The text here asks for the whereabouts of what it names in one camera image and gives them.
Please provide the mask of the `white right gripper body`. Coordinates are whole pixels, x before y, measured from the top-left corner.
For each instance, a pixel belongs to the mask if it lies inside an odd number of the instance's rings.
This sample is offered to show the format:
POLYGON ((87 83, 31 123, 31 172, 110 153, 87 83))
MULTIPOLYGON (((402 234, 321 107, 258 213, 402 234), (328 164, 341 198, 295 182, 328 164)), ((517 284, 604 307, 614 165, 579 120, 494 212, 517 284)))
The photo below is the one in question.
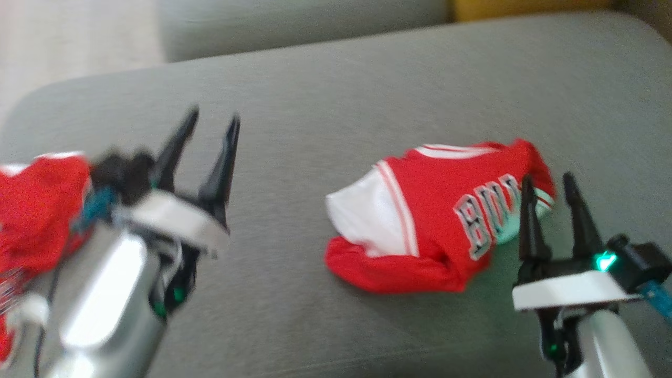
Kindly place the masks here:
POLYGON ((642 353, 618 307, 641 300, 626 293, 607 272, 542 278, 515 285, 514 309, 533 312, 540 350, 556 376, 641 376, 642 353))

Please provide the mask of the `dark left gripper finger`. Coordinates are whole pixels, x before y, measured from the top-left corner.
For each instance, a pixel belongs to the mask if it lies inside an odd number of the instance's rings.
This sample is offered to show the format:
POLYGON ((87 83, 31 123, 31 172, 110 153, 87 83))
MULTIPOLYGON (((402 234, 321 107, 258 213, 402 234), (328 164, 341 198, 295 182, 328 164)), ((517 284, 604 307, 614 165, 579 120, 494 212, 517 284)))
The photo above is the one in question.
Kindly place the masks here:
POLYGON ((168 137, 154 162, 154 188, 174 192, 174 174, 187 142, 194 134, 199 108, 192 106, 178 128, 168 137))
POLYGON ((229 230, 226 210, 237 158, 240 123, 240 117, 232 117, 222 139, 222 148, 218 158, 209 173, 209 177, 199 187, 198 192, 200 208, 214 217, 225 230, 229 230))

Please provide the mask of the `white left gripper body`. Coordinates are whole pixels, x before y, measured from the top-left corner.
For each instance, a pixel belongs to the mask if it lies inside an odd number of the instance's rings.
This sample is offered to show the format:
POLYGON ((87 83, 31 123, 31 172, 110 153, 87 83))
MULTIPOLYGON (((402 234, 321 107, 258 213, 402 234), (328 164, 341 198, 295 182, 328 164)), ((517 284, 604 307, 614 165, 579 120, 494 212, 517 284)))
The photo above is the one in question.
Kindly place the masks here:
POLYGON ((226 223, 167 191, 151 190, 135 204, 118 204, 113 208, 113 220, 158 248, 159 273, 150 290, 149 304, 163 320, 185 304, 194 291, 200 258, 218 258, 229 244, 226 223))

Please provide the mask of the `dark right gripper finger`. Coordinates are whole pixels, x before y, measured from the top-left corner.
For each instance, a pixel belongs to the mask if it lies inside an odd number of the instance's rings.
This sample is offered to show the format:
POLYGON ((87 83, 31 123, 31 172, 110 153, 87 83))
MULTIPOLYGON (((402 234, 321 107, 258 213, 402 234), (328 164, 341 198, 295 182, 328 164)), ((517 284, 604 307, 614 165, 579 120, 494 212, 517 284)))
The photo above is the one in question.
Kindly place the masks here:
POLYGON ((565 201, 570 208, 573 224, 573 258, 585 260, 601 255, 605 251, 602 237, 574 175, 571 172, 565 172, 562 182, 565 201))
POLYGON ((523 263, 549 261, 552 258, 536 212, 537 201, 532 177, 526 175, 522 180, 519 217, 519 260, 523 263))

